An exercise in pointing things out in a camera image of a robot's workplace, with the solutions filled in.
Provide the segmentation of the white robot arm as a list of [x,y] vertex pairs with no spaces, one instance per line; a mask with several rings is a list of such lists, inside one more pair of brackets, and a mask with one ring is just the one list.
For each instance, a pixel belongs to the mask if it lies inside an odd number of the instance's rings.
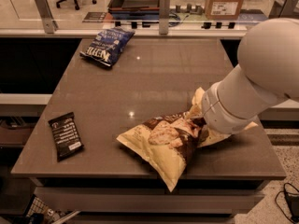
[[240,133],[267,108],[299,98],[299,20],[253,26],[240,41],[237,60],[202,98],[206,124],[225,134]]

